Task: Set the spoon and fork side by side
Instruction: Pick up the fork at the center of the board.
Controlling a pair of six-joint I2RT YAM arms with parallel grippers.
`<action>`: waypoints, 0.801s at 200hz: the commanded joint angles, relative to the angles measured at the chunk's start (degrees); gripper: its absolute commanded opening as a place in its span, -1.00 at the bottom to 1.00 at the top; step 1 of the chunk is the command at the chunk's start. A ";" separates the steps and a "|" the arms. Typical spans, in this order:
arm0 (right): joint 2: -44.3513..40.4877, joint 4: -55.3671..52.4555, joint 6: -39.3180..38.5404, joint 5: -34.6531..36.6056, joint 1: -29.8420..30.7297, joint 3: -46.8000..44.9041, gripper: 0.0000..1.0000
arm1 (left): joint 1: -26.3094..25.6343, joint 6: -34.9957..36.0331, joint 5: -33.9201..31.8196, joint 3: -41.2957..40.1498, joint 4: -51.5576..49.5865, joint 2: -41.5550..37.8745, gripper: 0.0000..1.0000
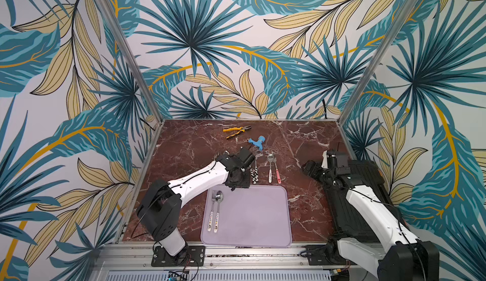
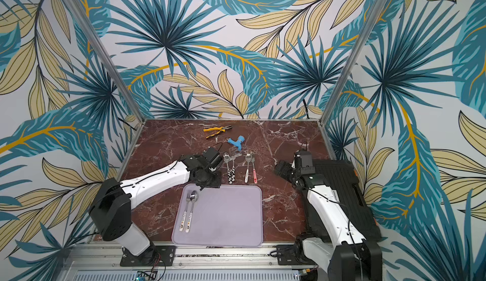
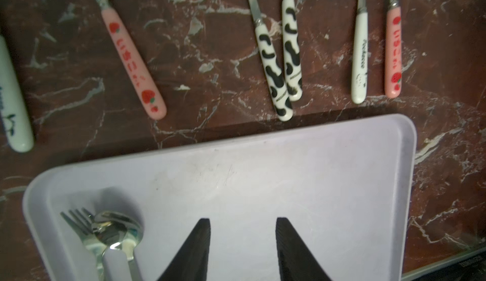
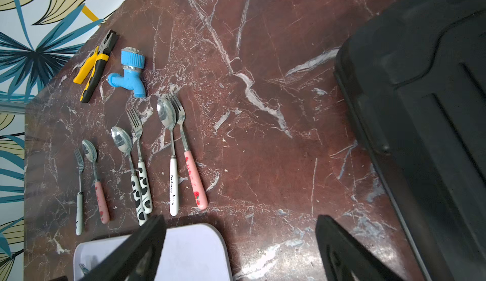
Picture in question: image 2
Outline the spoon with white printed handle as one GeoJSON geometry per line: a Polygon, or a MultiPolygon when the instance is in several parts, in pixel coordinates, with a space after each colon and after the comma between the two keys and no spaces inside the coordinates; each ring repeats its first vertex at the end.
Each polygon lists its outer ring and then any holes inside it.
{"type": "Polygon", "coordinates": [[[189,212],[187,224],[186,224],[186,227],[185,227],[186,233],[189,233],[190,230],[191,230],[191,222],[192,222],[192,216],[193,216],[193,211],[194,211],[194,205],[195,205],[196,201],[198,200],[198,197],[199,197],[199,195],[198,195],[198,192],[196,190],[191,192],[191,195],[190,195],[191,210],[189,212]]]}

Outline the fork with white printed handle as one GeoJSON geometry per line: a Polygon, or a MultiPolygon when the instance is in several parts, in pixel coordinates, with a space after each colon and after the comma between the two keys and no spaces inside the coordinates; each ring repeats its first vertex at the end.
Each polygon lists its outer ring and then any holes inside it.
{"type": "Polygon", "coordinates": [[[189,191],[187,193],[187,196],[186,196],[186,207],[184,209],[184,212],[183,212],[183,215],[182,215],[182,219],[181,219],[181,222],[179,224],[179,228],[178,230],[180,232],[182,232],[184,230],[184,227],[185,227],[185,222],[186,222],[186,216],[187,216],[187,210],[188,210],[188,207],[189,207],[189,204],[191,202],[191,196],[192,196],[192,192],[189,191]]]}

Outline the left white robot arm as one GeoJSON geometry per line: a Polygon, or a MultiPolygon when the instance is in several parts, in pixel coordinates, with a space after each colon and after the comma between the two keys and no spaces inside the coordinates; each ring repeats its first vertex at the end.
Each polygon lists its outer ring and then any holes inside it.
{"type": "Polygon", "coordinates": [[[151,261],[156,258],[155,245],[132,221],[132,210],[149,198],[185,183],[194,183],[201,189],[219,188],[218,167],[222,160],[215,148],[208,148],[201,154],[183,155],[166,167],[134,179],[105,180],[88,214],[104,241],[115,241],[132,256],[151,261]]]}

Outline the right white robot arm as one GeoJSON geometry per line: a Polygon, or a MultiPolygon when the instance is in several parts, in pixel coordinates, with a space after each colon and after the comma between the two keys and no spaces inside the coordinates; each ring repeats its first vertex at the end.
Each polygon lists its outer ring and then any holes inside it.
{"type": "Polygon", "coordinates": [[[314,263],[329,280],[382,280],[381,233],[358,192],[350,162],[296,157],[279,161],[275,175],[302,194],[308,231],[299,235],[290,256],[314,263]]]}

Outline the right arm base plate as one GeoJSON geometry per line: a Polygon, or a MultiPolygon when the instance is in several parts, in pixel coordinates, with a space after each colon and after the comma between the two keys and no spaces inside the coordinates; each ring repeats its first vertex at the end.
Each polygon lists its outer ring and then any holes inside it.
{"type": "Polygon", "coordinates": [[[295,244],[277,245],[270,255],[277,259],[279,265],[308,265],[295,244]]]}

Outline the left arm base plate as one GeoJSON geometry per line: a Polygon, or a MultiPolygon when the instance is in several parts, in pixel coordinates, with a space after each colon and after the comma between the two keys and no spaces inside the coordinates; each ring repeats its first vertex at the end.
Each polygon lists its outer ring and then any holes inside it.
{"type": "Polygon", "coordinates": [[[134,256],[128,249],[122,248],[121,267],[152,267],[154,265],[171,267],[176,246],[150,246],[139,256],[134,256]]]}

